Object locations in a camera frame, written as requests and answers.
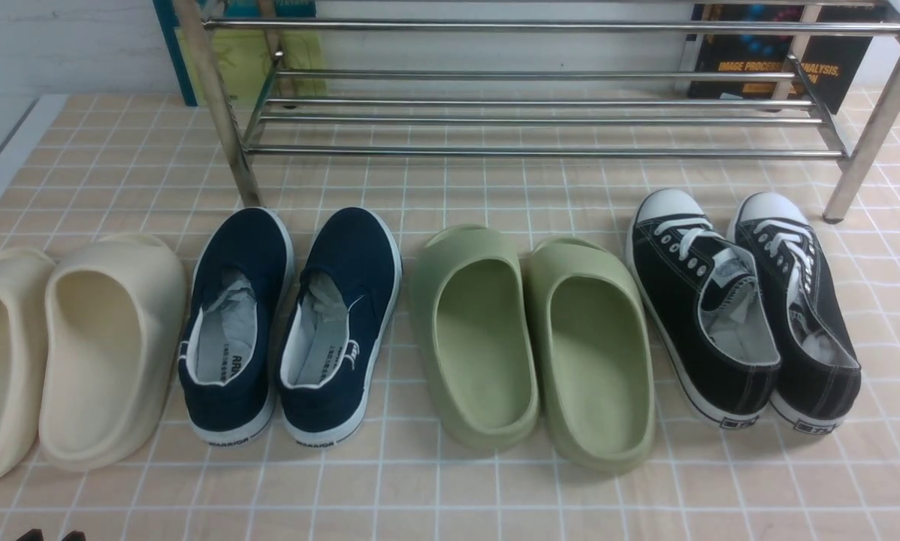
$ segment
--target shoe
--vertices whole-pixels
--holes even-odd
[[[32,447],[46,370],[46,280],[56,264],[35,249],[0,252],[0,477]]]
[[[402,268],[375,213],[343,209],[316,235],[279,360],[284,421],[299,444],[333,446],[360,427]]]
[[[185,310],[183,264],[157,237],[104,237],[59,262],[46,285],[47,462],[85,472],[140,448],[162,414]]]
[[[527,314],[557,451],[624,473],[654,441],[654,375],[640,292],[621,260],[573,239],[530,255]]]
[[[234,213],[203,249],[178,365],[190,424],[207,444],[243,445],[269,424],[270,329],[292,281],[289,233],[267,209]]]
[[[770,404],[796,431],[830,434],[861,390],[861,365],[814,229],[783,195],[755,194],[727,237],[757,260],[763,307],[784,361]]]
[[[513,446],[540,414],[520,261],[483,225],[437,233],[409,281],[413,334],[444,431],[478,451]]]
[[[750,427],[781,367],[753,256],[714,232],[680,189],[661,189],[643,200],[626,250],[694,409],[721,428]]]

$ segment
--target black canvas sneaker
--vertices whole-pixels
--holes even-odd
[[[781,366],[753,256],[689,195],[661,189],[636,210],[626,257],[691,404],[721,428],[750,427]]]
[[[783,195],[755,194],[738,209],[727,237],[757,260],[784,363],[770,403],[796,431],[830,434],[861,390],[861,365],[814,229]]]

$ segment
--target navy blue slip-on shoe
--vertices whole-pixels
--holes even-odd
[[[301,445],[336,445],[360,427],[401,275],[375,213],[343,209],[316,235],[279,360],[286,429]]]
[[[267,427],[270,327],[292,281],[289,234],[267,209],[234,213],[203,249],[179,372],[193,431],[210,445],[241,445]]]

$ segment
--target sneaker toe cap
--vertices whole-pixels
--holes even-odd
[[[752,219],[790,219],[797,223],[808,223],[804,213],[790,199],[774,192],[763,192],[750,196],[741,206],[739,222]]]

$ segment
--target cream slide sandal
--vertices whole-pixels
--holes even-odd
[[[99,468],[146,441],[164,406],[185,303],[183,265],[157,237],[105,237],[59,262],[46,287],[39,418],[52,465]]]
[[[32,446],[46,370],[42,298],[53,260],[35,249],[0,252],[0,477]]]

